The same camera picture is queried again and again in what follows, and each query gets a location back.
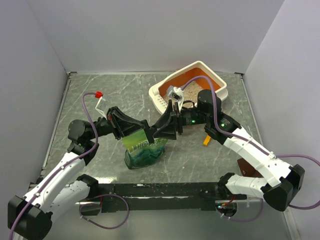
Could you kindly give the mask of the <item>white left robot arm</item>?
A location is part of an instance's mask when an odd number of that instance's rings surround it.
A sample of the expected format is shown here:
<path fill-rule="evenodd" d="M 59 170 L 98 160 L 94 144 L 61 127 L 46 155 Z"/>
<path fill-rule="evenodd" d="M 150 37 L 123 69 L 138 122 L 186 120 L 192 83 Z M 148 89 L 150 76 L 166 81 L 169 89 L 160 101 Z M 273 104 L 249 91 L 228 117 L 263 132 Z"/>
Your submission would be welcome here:
<path fill-rule="evenodd" d="M 99 182 L 83 174 L 70 186 L 69 180 L 86 167 L 99 148 L 99 137 L 113 134 L 117 140 L 142 131 L 148 143 L 153 143 L 158 126 L 146 120 L 136 120 L 112 107 L 104 117 L 93 121 L 73 120 L 68 127 L 69 148 L 55 168 L 23 197 L 14 196 L 7 207 L 9 239 L 18 234 L 27 240 L 42 240 L 54 220 L 76 202 L 95 200 Z"/>

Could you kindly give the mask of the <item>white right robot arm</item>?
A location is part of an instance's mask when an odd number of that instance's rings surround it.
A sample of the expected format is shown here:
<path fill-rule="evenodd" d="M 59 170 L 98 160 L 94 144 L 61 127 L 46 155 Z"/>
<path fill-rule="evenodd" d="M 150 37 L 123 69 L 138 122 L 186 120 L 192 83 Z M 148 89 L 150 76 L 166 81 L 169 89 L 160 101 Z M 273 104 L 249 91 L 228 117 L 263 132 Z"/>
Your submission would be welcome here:
<path fill-rule="evenodd" d="M 154 106 L 162 114 L 156 132 L 158 138 L 175 140 L 177 134 L 182 134 L 183 127 L 203 124 L 211 139 L 241 156 L 261 175 L 249 177 L 227 173 L 220 179 L 220 197 L 230 199 L 238 194 L 254 196 L 264 199 L 280 212 L 291 205 L 305 175 L 300 165 L 290 165 L 259 144 L 235 119 L 222 112 L 221 100 L 211 90 L 201 90 L 197 105 L 191 108 L 183 106 L 184 93 L 180 88 L 174 87 L 169 95 L 174 102 L 166 102 L 153 90 L 149 91 Z"/>

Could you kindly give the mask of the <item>green litter bag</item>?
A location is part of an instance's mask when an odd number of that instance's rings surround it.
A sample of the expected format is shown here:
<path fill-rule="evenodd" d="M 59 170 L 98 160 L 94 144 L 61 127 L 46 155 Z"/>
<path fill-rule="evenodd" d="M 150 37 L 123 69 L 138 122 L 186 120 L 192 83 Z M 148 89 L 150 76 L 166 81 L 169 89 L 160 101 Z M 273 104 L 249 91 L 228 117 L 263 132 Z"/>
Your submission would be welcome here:
<path fill-rule="evenodd" d="M 126 148 L 124 162 L 128 169 L 145 168 L 156 163 L 158 158 L 165 152 L 168 140 L 155 138 L 149 143 L 144 130 L 139 130 L 122 138 Z"/>

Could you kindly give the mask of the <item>yellow plastic scoop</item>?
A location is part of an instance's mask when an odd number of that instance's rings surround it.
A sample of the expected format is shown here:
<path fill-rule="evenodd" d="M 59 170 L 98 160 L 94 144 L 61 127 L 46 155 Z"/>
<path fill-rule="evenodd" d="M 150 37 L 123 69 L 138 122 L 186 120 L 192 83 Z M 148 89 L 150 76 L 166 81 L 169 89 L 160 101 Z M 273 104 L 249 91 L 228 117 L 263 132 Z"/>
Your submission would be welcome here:
<path fill-rule="evenodd" d="M 204 145 L 204 146 L 208 146 L 208 144 L 210 143 L 211 139 L 212 139 L 212 138 L 211 138 L 209 135 L 207 135 L 207 136 L 205 137 L 204 141 L 203 141 L 203 145 Z"/>

